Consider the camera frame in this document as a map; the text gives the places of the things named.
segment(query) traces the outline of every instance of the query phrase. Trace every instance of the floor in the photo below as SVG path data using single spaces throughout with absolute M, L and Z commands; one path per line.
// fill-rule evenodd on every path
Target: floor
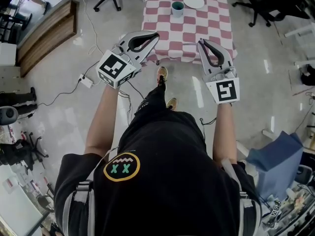
M 114 9 L 112 1 L 107 1 L 95 13 L 93 5 L 98 0 L 87 0 L 87 13 L 97 32 L 97 43 L 105 52 L 117 43 L 123 34 L 141 29 L 144 3 L 142 0 L 123 0 L 122 11 Z M 81 73 L 100 60 L 102 54 L 95 50 L 88 55 L 95 44 L 96 35 L 84 14 L 81 2 L 78 12 L 78 34 L 59 46 L 44 58 L 26 77 L 30 86 L 37 90 L 38 103 L 51 103 L 60 92 L 71 92 Z M 265 142 L 262 129 L 274 131 L 278 135 L 282 130 L 294 132 L 309 110 L 309 99 L 303 90 L 309 89 L 298 80 L 299 70 L 293 62 L 305 59 L 305 52 L 298 47 L 295 37 L 286 39 L 284 33 L 308 20 L 287 17 L 277 22 L 277 28 L 265 26 L 258 17 L 257 25 L 248 26 L 253 12 L 242 8 L 230 8 L 233 39 L 238 51 L 234 60 L 241 85 L 241 100 L 233 105 L 237 139 L 248 148 L 259 148 Z M 165 62 L 168 68 L 166 99 L 176 97 L 179 111 L 192 114 L 199 127 L 199 119 L 210 121 L 216 116 L 217 106 L 202 81 L 200 65 L 179 62 Z M 156 86 L 155 64 L 144 67 L 142 72 L 131 80 L 133 85 L 147 94 Z M 95 70 L 87 76 L 98 82 Z M 79 84 L 71 95 L 61 95 L 56 102 L 46 107 L 41 105 L 30 119 L 21 121 L 36 136 L 42 136 L 40 145 L 49 154 L 44 160 L 47 176 L 56 182 L 62 157 L 67 153 L 82 154 L 87 132 L 105 88 L 104 83 L 88 89 Z M 122 90 L 130 93 L 133 109 L 141 102 L 140 95 L 124 84 Z M 119 98 L 114 144 L 127 128 L 126 113 L 129 103 Z M 304 124 L 297 131 L 304 136 Z M 215 126 L 205 126 L 207 151 L 212 156 L 212 139 Z

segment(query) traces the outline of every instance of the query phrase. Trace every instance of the pink checkered tablecloth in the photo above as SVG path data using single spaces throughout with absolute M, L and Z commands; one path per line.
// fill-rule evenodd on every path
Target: pink checkered tablecloth
M 197 47 L 183 45 L 197 43 L 200 38 L 220 44 L 232 58 L 236 57 L 227 0 L 204 0 L 205 5 L 201 9 L 185 5 L 184 15 L 180 18 L 171 15 L 171 4 L 175 1 L 184 0 L 146 0 L 142 30 L 157 31 L 160 35 L 147 60 L 174 59 L 201 63 Z M 211 60 L 217 61 L 211 52 L 209 54 Z

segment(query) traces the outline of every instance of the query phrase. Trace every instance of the teal mug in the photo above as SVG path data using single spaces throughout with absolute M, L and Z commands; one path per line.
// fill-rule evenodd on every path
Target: teal mug
M 173 2 L 172 3 L 172 14 L 174 17 L 179 18 L 184 13 L 184 3 L 182 2 Z

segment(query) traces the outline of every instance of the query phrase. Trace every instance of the black t-shirt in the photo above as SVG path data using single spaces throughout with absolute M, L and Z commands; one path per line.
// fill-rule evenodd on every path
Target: black t-shirt
M 118 152 L 94 173 L 96 236 L 238 235 L 239 186 L 207 155 L 191 115 L 165 111 L 141 121 L 136 117 Z M 66 198 L 100 159 L 96 154 L 63 157 L 55 190 L 60 226 Z M 233 167 L 243 190 L 255 198 L 252 179 L 241 166 Z M 78 231 L 79 220 L 71 207 L 70 223 Z

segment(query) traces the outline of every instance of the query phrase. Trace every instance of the circular logo patch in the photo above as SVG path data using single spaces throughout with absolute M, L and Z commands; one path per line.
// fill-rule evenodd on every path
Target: circular logo patch
M 120 182 L 133 178 L 139 169 L 139 158 L 130 152 L 125 152 L 114 157 L 105 166 L 104 174 L 109 180 Z

